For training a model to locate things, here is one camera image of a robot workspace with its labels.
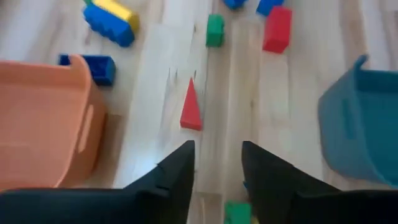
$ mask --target wooden floor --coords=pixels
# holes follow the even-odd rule
[[[258,0],[248,0],[234,12],[220,0],[121,2],[141,16],[142,29],[132,47],[121,49],[90,31],[81,13],[83,1],[62,0],[55,3],[55,31],[40,54],[39,61],[50,63],[59,52],[106,54],[116,62],[116,83],[102,89],[109,116],[98,167],[85,186],[124,187],[194,139],[189,223],[221,223],[225,200],[247,199],[240,158],[243,140],[339,189],[386,188],[336,174],[320,150],[318,98],[368,51],[361,0],[286,0],[294,16],[292,40],[283,55],[261,51],[264,18],[255,13]],[[0,7],[16,7],[11,4],[16,3]],[[226,40],[218,49],[205,47],[210,13],[222,14],[226,22]],[[397,12],[387,10],[383,16],[390,43],[397,42],[392,39],[398,37]],[[397,68],[398,50],[391,49],[391,64]],[[10,52],[3,50],[0,56],[14,59],[8,57]],[[201,132],[179,126],[191,77]]]

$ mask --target orange storage basket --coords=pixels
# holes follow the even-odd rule
[[[84,59],[70,61],[0,61],[0,190],[68,187],[90,175],[106,107]]]

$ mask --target blue storage basket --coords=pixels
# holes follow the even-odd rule
[[[398,186],[398,72],[361,56],[319,99],[323,156],[340,174]]]

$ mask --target toy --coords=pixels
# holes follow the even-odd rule
[[[230,9],[237,9],[243,6],[246,0],[223,0]]]
[[[260,0],[257,12],[263,16],[268,16],[274,6],[283,5],[284,0]]]
[[[120,5],[116,1],[110,0],[93,0],[93,4],[110,12],[112,15],[120,18],[130,25],[132,32],[136,35],[139,30],[139,15],[126,7]]]
[[[134,33],[130,25],[111,13],[90,4],[83,11],[86,21],[93,31],[118,43],[121,47],[128,47],[134,41]]]
[[[398,71],[361,56],[319,99],[323,156],[340,174],[398,186]]]
[[[110,56],[104,55],[82,55],[86,60],[97,85],[111,86],[113,85],[114,74],[116,67]],[[69,56],[67,54],[60,54],[59,65],[70,65]]]
[[[180,125],[182,128],[190,128],[197,131],[201,130],[200,110],[192,78],[189,81],[187,95],[180,118]]]
[[[262,49],[281,54],[289,46],[292,11],[282,6],[274,6],[266,21]]]
[[[74,186],[92,173],[106,106],[84,59],[70,61],[0,61],[0,192]],[[0,205],[9,223],[3,216]]]
[[[251,224],[251,206],[248,203],[226,202],[224,224]]]
[[[220,47],[224,42],[224,19],[222,15],[210,14],[207,21],[206,46]]]

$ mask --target building block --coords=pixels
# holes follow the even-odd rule
[[[91,0],[84,0],[84,2],[86,3],[87,6],[88,6],[89,4],[91,4]]]
[[[93,4],[127,22],[131,31],[137,35],[139,30],[139,15],[137,13],[112,0],[93,0]]]
[[[189,81],[187,95],[180,118],[180,125],[182,128],[190,128],[197,131],[201,130],[200,110],[192,78]]]
[[[105,55],[82,55],[86,60],[94,82],[99,86],[111,86],[114,81],[116,67],[113,59]],[[59,65],[70,65],[69,56],[60,54]]]
[[[206,46],[220,47],[224,42],[224,19],[222,15],[211,14],[207,21]]]
[[[289,46],[292,10],[274,6],[266,21],[262,49],[281,54]]]
[[[230,9],[237,9],[243,6],[243,3],[246,0],[223,0],[225,5],[227,5]]]
[[[260,0],[256,11],[263,16],[268,16],[274,6],[281,6],[283,3],[284,0]]]
[[[251,224],[251,206],[248,203],[226,202],[224,224]]]
[[[134,33],[127,22],[111,13],[95,6],[88,5],[83,11],[86,21],[93,31],[118,43],[121,47],[128,47],[134,41]]]

